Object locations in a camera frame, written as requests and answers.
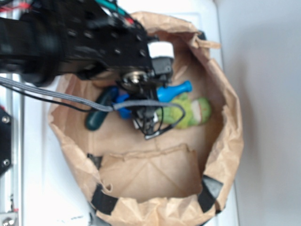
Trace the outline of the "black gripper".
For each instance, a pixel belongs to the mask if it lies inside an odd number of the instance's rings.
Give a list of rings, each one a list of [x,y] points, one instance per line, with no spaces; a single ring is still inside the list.
[[[163,105],[146,105],[154,101],[168,103],[175,96],[168,87],[173,75],[174,47],[167,41],[153,41],[148,43],[148,49],[153,71],[147,76],[138,72],[128,75],[128,93],[116,99],[119,104],[138,101],[139,105],[120,108],[119,114],[123,119],[132,118],[134,126],[144,134],[145,139],[159,136],[174,127],[155,129],[159,120],[156,111],[162,113]]]

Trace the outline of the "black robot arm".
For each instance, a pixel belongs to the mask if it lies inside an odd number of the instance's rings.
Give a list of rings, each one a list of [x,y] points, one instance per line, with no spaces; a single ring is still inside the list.
[[[127,111],[146,139],[162,128],[170,105],[158,94],[172,77],[173,46],[150,36],[140,22],[110,0],[34,0],[19,19],[0,20],[0,71],[17,73],[24,83],[1,78],[0,84],[30,96],[44,94],[87,106],[85,125],[98,129],[107,113]],[[56,76],[81,80],[107,75],[116,85],[95,101],[45,91]]]

